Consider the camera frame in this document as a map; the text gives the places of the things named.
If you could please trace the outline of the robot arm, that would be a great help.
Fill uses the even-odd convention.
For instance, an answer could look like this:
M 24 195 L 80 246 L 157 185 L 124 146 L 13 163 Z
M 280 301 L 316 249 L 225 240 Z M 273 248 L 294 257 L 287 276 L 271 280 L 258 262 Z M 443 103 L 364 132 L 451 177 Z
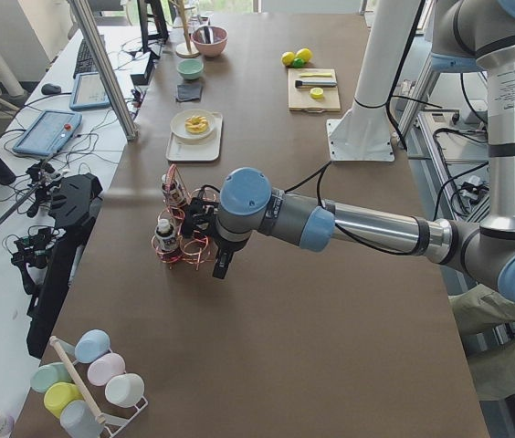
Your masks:
M 353 15 L 265 14 L 227 18 L 229 69 L 222 85 L 230 124 L 221 223 L 259 239 L 220 292 L 283 292 L 321 286 L 420 287 L 419 271 L 451 266 L 515 302 L 515 110 L 489 120 L 491 212 L 480 224 L 416 216 L 407 160 L 389 140 L 388 98 L 421 10 L 418 1 L 383 1 L 373 26 Z M 352 108 L 324 128 L 320 117 L 286 112 L 289 80 L 275 60 L 286 45 L 315 52 L 345 86 Z

